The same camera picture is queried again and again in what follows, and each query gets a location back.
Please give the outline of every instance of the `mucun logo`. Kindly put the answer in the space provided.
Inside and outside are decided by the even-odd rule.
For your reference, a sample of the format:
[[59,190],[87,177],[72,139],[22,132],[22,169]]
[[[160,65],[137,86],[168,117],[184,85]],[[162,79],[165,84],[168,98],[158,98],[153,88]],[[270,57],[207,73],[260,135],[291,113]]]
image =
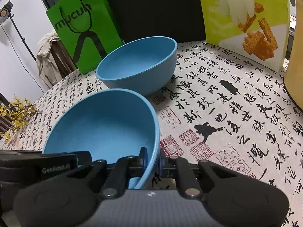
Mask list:
[[76,19],[78,16],[81,16],[82,14],[84,14],[84,12],[88,12],[88,10],[91,10],[91,5],[89,3],[83,5],[83,7],[80,8],[80,11],[77,9],[76,11],[72,12],[70,15],[67,16],[67,19],[64,18],[57,22],[55,24],[56,30],[59,30],[59,28],[62,28],[62,26],[70,23],[72,19]]
[[70,167],[69,164],[62,165],[62,166],[53,166],[53,167],[50,167],[50,168],[43,168],[42,172],[44,174],[52,173],[52,172],[58,172],[58,171],[67,170],[67,169],[69,169],[69,167]]

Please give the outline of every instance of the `light stand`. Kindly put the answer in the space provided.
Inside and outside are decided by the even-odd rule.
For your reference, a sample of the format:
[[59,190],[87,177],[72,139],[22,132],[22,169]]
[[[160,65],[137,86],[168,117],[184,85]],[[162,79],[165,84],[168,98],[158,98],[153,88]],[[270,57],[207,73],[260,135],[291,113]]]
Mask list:
[[9,18],[11,19],[11,21],[12,21],[12,23],[13,23],[13,25],[14,25],[16,31],[18,32],[19,37],[21,38],[23,44],[25,45],[25,47],[27,48],[27,50],[29,51],[29,53],[31,54],[31,56],[33,57],[33,59],[36,61],[36,57],[33,55],[32,51],[31,51],[31,50],[29,49],[29,47],[27,46],[27,44],[26,44],[26,42],[25,42],[25,37],[22,37],[22,36],[21,36],[21,34],[20,34],[20,32],[19,32],[19,30],[18,30],[18,28],[17,28],[17,26],[16,26],[16,24],[15,24],[15,22],[14,22],[14,20],[13,20],[13,17],[14,17],[14,15],[12,15],[12,14],[10,13],[10,11],[9,11]]
[[[18,28],[17,28],[17,26],[16,26],[16,24],[15,24],[15,22],[14,22],[14,20],[13,20],[14,15],[11,14],[12,8],[13,8],[13,4],[11,3],[11,1],[8,1],[8,2],[0,9],[0,25],[1,25],[2,23],[4,23],[8,18],[10,18],[11,21],[12,21],[12,23],[13,23],[13,25],[14,25],[14,27],[15,27],[15,29],[16,29],[16,31],[18,32],[19,37],[21,38],[23,44],[25,45],[26,49],[27,49],[28,52],[31,54],[31,56],[33,57],[34,61],[37,62],[36,57],[34,56],[34,54],[33,54],[33,53],[31,52],[31,50],[29,49],[28,45],[27,45],[26,42],[25,42],[25,38],[21,36],[20,31],[18,30]],[[32,77],[32,79],[36,82],[36,84],[39,86],[39,88],[41,89],[41,91],[44,93],[44,91],[42,90],[42,88],[40,87],[40,85],[37,83],[36,79],[28,72],[28,70],[27,70],[27,69],[25,68],[25,66],[22,64],[22,61],[21,61],[20,57],[18,56],[18,54],[17,54],[17,52],[16,52],[16,50],[15,50],[15,48],[14,48],[14,46],[13,46],[11,40],[9,39],[9,36],[7,35],[7,33],[5,32],[5,30],[4,30],[3,27],[2,27],[2,29],[3,29],[3,31],[4,31],[4,33],[5,33],[5,35],[7,36],[9,42],[11,43],[11,45],[12,45],[12,47],[13,47],[13,49],[14,49],[16,55],[17,55],[17,57],[19,58],[20,63],[21,63],[21,65],[23,66],[24,70]]]
[[8,1],[1,9],[0,9],[0,24],[4,23],[7,18],[10,18],[16,31],[18,32],[19,37],[21,38],[23,44],[25,45],[25,47],[27,48],[27,50],[29,51],[29,53],[31,54],[31,56],[33,57],[33,59],[36,61],[36,57],[33,55],[33,53],[31,52],[31,50],[29,49],[28,45],[25,42],[25,38],[21,36],[20,31],[18,30],[13,17],[14,15],[11,14],[11,10],[13,8],[13,4],[11,3],[11,1]]

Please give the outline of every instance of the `yellow flower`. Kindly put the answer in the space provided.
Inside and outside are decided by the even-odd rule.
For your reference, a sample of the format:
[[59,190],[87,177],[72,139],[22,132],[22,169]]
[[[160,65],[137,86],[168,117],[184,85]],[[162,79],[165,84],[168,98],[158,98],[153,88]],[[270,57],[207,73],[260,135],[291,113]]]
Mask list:
[[4,136],[6,136],[5,142],[8,142],[11,139],[11,134],[9,132],[4,132]]
[[14,117],[14,116],[16,115],[16,111],[11,111],[11,112],[9,113],[9,115],[10,115],[10,117]]
[[2,117],[4,117],[7,114],[7,110],[2,111],[0,114]]
[[16,103],[20,103],[21,102],[21,100],[17,96],[14,96],[14,100],[15,100]]
[[34,112],[35,112],[35,107],[29,108],[29,109],[28,109],[28,112],[31,113],[31,114],[34,113]]

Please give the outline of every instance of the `black chinese character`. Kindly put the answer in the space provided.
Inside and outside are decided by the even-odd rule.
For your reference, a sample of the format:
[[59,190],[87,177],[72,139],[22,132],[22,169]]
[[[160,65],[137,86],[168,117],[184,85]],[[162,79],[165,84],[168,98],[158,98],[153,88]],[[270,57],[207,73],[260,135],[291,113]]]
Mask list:
[[200,94],[197,94],[197,90],[194,92],[192,89],[189,89],[186,93],[190,94],[190,98],[196,98]]
[[237,56],[232,56],[232,57],[234,57],[236,60],[241,60],[241,58],[239,58],[239,57],[237,57]]
[[292,109],[294,110],[294,114],[296,116],[299,116],[299,117],[301,116],[301,112],[295,106]]
[[272,76],[271,75],[269,75],[268,73],[265,75],[265,78],[268,80],[268,81],[271,81],[271,79],[272,79]]
[[189,55],[193,55],[195,57],[195,56],[201,55],[201,53],[199,53],[199,52],[191,52],[191,53],[189,53]]
[[272,115],[272,118],[269,118],[270,119],[270,123],[273,123],[274,125],[277,125],[279,123],[279,119],[281,119],[280,117],[277,117],[276,114]]
[[241,136],[240,140],[239,140],[239,144],[245,144],[247,143],[248,141],[250,140],[250,138],[246,138],[245,141],[244,141],[244,134]]
[[202,56],[202,57],[199,57],[199,59],[200,59],[200,60],[203,60],[203,61],[206,61],[206,60],[209,59],[209,57],[204,57],[204,56]]
[[199,114],[196,114],[198,111],[196,111],[195,113],[193,112],[193,110],[190,110],[190,113],[194,116],[194,118],[196,119],[197,117],[201,118],[201,116]]
[[281,85],[283,85],[283,83],[278,83],[278,81],[277,81],[277,80],[275,80],[275,84],[276,84],[276,85],[278,85],[278,86],[279,86],[279,88],[280,88],[280,86],[281,86]]
[[187,123],[192,123],[194,121],[194,116],[189,116],[187,112],[183,115],[187,119]]
[[93,85],[89,85],[87,86],[87,88],[85,89],[87,94],[90,94],[94,91]]
[[267,137],[266,137],[266,142],[267,140],[271,141],[271,143],[276,143],[278,144],[278,147],[280,146],[279,143],[276,140],[276,135],[275,134],[271,134],[270,131],[266,133]]
[[179,109],[184,109],[184,107],[182,106],[182,104],[179,102],[179,101],[177,101],[177,105],[176,105],[176,107],[179,107]]
[[220,72],[223,72],[224,74],[227,73],[227,72],[230,72],[229,69],[224,69],[222,67],[219,66],[218,70],[220,70]]
[[177,84],[176,86],[177,86],[177,88],[178,89],[181,89],[181,90],[184,90],[182,87],[184,87],[184,88],[189,88],[190,87],[190,85],[191,85],[192,83],[190,83],[190,82],[185,82],[185,81],[180,81],[179,82],[179,84]]
[[215,89],[216,89],[216,90],[219,90],[219,89],[216,88],[215,86],[211,85],[211,86],[207,89],[207,91],[208,91],[209,93],[213,94]]
[[225,113],[225,117],[223,118],[222,117],[222,114],[218,114],[215,121],[219,122],[219,123],[222,123],[227,117],[227,113]]
[[261,68],[261,69],[260,69],[260,68],[257,66],[255,70],[258,70],[260,73],[263,73],[264,68]]
[[249,115],[249,111],[248,112],[244,111],[244,113],[242,115],[243,115],[242,121],[248,121],[251,118],[251,115]]
[[251,102],[254,102],[256,100],[256,98],[253,95],[250,95],[248,93],[245,94],[245,96],[243,97],[245,101],[247,101],[250,105]]
[[243,63],[244,63],[245,65],[248,65],[248,66],[253,66],[253,64],[251,64],[251,63],[249,62],[249,60],[245,60],[245,61],[243,61]]
[[197,49],[197,48],[201,48],[201,46],[199,46],[199,45],[194,45],[194,46],[192,46],[191,48],[192,48],[192,49]]
[[258,96],[260,96],[262,99],[263,99],[263,97],[268,96],[268,95],[266,95],[262,90],[260,90],[260,89],[258,89],[258,88],[256,88],[256,90],[262,94],[262,96],[260,96],[260,95],[258,94]]
[[290,101],[290,100],[288,100],[288,99],[286,99],[286,98],[284,98],[284,97],[282,97],[282,98],[283,98],[283,102],[285,102],[285,104],[286,104],[287,106],[291,105],[291,101]]
[[274,93],[275,93],[275,95],[276,96],[278,96],[278,97],[280,97],[281,96],[281,94],[279,94],[278,92],[276,92],[275,90],[274,90]]
[[235,67],[239,70],[241,70],[242,68],[244,68],[244,66],[240,65],[240,64],[236,64]]
[[208,49],[208,48],[201,48],[200,51],[202,51],[202,52],[208,52],[208,51],[210,51],[210,49]]
[[292,122],[292,127],[299,136],[303,136],[303,127],[298,121],[296,123]]
[[236,124],[234,124],[234,123],[231,122],[230,120],[227,120],[227,123],[228,123],[228,125],[230,126],[230,128],[232,129],[233,132],[238,133],[238,130],[240,129],[239,126],[237,126]]
[[172,77],[171,77],[171,83],[175,83],[178,78],[182,78],[182,77],[172,75]]
[[248,72],[245,72],[245,74],[249,77],[249,78],[252,78],[252,76],[254,75],[254,73],[253,72],[250,72],[250,73],[248,73]]
[[198,77],[199,74],[196,72],[190,72],[190,73],[187,73],[186,76],[187,76],[187,79],[188,78],[194,79],[195,77]]
[[201,107],[203,110],[205,110],[205,108],[208,108],[210,104],[214,104],[214,102],[208,103],[207,101],[205,101],[205,98],[206,98],[206,97],[200,98],[200,99],[202,100],[202,102],[199,101],[199,100],[197,101],[199,107]]
[[189,67],[191,67],[191,66],[187,66],[187,67],[183,67],[183,68],[179,66],[180,72],[182,72],[182,69],[189,68]]
[[227,98],[227,96],[224,96],[224,94],[223,93],[217,93],[220,97],[217,99],[217,100],[220,100],[223,104],[224,103],[226,103],[226,102],[228,102],[228,101],[230,101],[231,100],[231,98]]
[[227,51],[227,50],[223,50],[222,53],[225,54],[225,55],[230,55],[231,54],[231,52]]
[[236,83],[238,83],[238,82],[241,82],[241,80],[243,79],[243,78],[240,78],[239,76],[235,76],[235,75],[231,75],[231,78],[233,79],[233,80],[236,80]]
[[187,106],[189,106],[185,99],[180,99],[180,101],[183,101]]
[[269,105],[272,105],[273,103],[275,103],[276,101],[272,101],[271,98],[267,99],[267,102],[269,103]]
[[265,122],[260,123],[260,121],[255,120],[255,123],[252,124],[252,127],[255,129],[255,131],[257,130],[261,134],[261,130],[263,130],[264,124]]
[[292,227],[299,227],[298,221],[296,221],[296,223],[294,223],[294,222],[292,221]]
[[271,84],[264,84],[264,87],[272,91],[272,85]]
[[200,73],[205,73],[205,71],[209,70],[210,68],[206,69],[204,66],[200,66],[200,68],[196,68],[196,70],[198,70],[198,72]]
[[272,110],[272,107],[267,108],[267,107],[264,107],[263,105],[260,105],[259,103],[256,105],[258,108],[260,108],[260,113],[264,113],[265,117],[268,118],[266,111]]
[[209,79],[210,79],[211,77],[213,77],[214,79],[216,79],[216,78],[218,77],[218,76],[215,75],[214,73],[215,73],[215,72],[212,72],[212,73],[207,72],[207,76],[209,77]]
[[205,86],[208,83],[208,82],[202,80],[201,78],[198,78],[197,82],[199,82],[201,84],[201,86]]
[[242,107],[243,106],[240,106],[240,104],[238,104],[237,102],[234,103],[234,101],[231,102],[236,108],[238,108],[240,111],[242,111]]
[[237,111],[237,109],[234,106],[229,105],[228,109],[231,109],[231,111],[232,111],[233,114],[235,114],[235,113],[238,114],[238,111]]

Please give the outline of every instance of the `round table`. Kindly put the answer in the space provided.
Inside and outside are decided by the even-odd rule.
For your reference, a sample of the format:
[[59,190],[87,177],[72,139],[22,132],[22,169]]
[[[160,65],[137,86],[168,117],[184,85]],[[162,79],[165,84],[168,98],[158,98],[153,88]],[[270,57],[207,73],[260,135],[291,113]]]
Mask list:
[[[303,226],[303,114],[284,89],[286,68],[287,61],[276,73],[204,41],[179,44],[174,75],[147,98],[158,114],[160,144],[168,156],[190,163],[208,159],[280,188],[290,202],[283,225],[298,227]],[[94,71],[76,70],[37,100],[42,114],[10,143],[1,141],[1,148],[42,150],[56,121],[103,89]],[[157,174],[151,186],[172,187]]]

